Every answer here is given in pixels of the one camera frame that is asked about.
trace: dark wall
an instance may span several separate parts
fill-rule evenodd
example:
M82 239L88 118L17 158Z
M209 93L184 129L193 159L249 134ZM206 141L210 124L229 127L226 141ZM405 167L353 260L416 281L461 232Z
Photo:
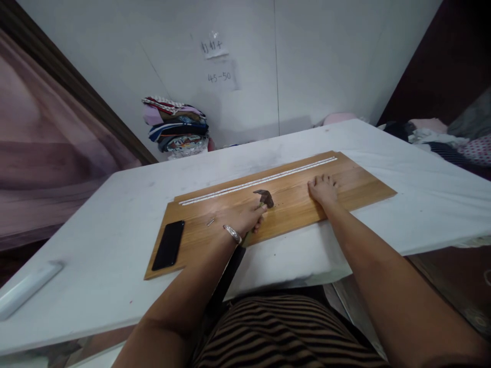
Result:
M452 123L491 85L486 2L444 0L378 124L440 118Z

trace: pile of fabric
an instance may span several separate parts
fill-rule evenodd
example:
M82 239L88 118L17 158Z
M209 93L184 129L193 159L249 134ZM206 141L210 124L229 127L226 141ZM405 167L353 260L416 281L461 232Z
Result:
M208 146L206 116L193 106L159 96L142 99L143 119L151 126L148 138L161 152L198 154Z
M379 128L466 170L472 171L472 165L491 167L491 134L483 129L470 139L448 134L452 125L447 127L439 119L411 119L405 124L388 122Z

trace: paper sign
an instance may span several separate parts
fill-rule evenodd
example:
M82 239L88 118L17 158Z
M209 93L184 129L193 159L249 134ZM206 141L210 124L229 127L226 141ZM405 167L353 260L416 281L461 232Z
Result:
M230 60L210 63L205 75L207 89L218 91L237 90L235 68Z
M229 53L224 43L221 41L218 32L210 32L207 39L201 41L201 51L205 59L226 55Z

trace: phone screen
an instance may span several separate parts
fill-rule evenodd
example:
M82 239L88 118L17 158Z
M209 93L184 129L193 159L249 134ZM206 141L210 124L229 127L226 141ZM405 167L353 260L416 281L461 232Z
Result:
M153 262L152 271L174 265L177 259L177 252L181 244L181 237L184 230L184 221L177 221L165 225L164 234L160 240L159 249L155 261Z

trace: left hand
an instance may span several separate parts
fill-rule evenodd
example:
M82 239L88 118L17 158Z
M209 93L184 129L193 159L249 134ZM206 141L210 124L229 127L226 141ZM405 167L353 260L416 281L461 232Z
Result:
M267 206L265 204L259 208L256 208L256 206L251 207L232 215L230 219L227 220L227 225L237 231L242 238L246 236L246 233L249 230L253 230L254 233L257 233L264 220L262 214L266 211Z

